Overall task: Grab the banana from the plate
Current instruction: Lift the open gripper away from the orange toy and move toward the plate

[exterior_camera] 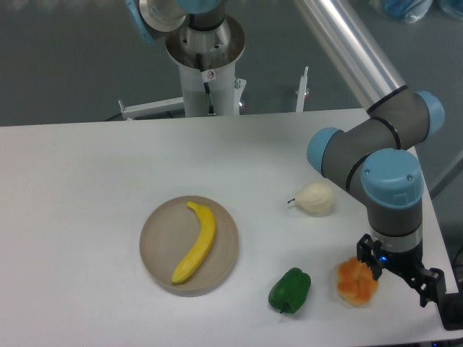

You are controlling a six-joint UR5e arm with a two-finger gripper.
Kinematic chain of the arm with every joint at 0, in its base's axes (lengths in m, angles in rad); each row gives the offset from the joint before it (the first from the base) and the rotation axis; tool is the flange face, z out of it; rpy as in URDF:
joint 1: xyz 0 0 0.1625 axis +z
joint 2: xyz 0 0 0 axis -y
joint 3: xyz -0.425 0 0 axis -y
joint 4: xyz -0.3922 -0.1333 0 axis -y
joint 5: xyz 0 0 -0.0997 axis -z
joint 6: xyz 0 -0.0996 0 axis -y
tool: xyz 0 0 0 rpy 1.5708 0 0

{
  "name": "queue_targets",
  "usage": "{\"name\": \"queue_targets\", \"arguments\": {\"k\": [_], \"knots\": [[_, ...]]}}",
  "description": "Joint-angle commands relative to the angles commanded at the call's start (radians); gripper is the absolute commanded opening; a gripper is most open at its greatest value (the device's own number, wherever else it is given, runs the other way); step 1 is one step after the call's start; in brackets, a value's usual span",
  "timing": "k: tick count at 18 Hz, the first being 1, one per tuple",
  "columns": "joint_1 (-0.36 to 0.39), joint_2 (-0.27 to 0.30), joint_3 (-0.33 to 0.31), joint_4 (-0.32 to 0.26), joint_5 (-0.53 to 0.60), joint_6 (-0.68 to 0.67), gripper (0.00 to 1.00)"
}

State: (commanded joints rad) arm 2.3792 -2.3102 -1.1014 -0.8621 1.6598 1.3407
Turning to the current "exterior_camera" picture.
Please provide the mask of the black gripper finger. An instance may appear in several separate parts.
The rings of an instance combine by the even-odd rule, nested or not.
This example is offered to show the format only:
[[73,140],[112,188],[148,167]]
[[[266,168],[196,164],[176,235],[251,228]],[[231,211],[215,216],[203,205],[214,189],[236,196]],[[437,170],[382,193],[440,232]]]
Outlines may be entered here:
[[357,242],[357,260],[366,264],[371,270],[373,280],[378,280],[383,272],[382,243],[374,240],[371,235],[364,234]]
[[407,284],[419,294],[421,307],[426,307],[429,302],[439,304],[446,294],[445,275],[438,268],[416,269]]

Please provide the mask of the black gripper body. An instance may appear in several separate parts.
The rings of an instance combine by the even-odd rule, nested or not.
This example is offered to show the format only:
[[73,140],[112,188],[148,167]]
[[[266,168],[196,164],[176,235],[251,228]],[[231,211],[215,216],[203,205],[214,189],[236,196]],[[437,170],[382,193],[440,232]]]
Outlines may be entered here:
[[386,251],[377,239],[370,240],[374,260],[368,265],[373,279],[378,280],[384,269],[399,276],[406,282],[415,282],[422,277],[422,241],[405,252]]

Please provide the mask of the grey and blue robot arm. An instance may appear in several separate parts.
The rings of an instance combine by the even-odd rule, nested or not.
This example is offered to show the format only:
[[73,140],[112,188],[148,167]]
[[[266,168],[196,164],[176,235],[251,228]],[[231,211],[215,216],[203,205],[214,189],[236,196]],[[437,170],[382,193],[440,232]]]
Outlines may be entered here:
[[[320,130],[307,160],[367,208],[372,231],[358,242],[357,257],[374,278],[389,270],[419,293],[422,305],[440,303],[444,274],[422,264],[424,184],[409,149],[441,127],[442,105],[428,92],[409,91],[347,1],[295,5],[369,116],[348,132]],[[234,65],[245,35],[223,1],[127,1],[126,7],[141,37],[165,38],[171,59],[191,74],[182,81],[187,116],[238,114]]]

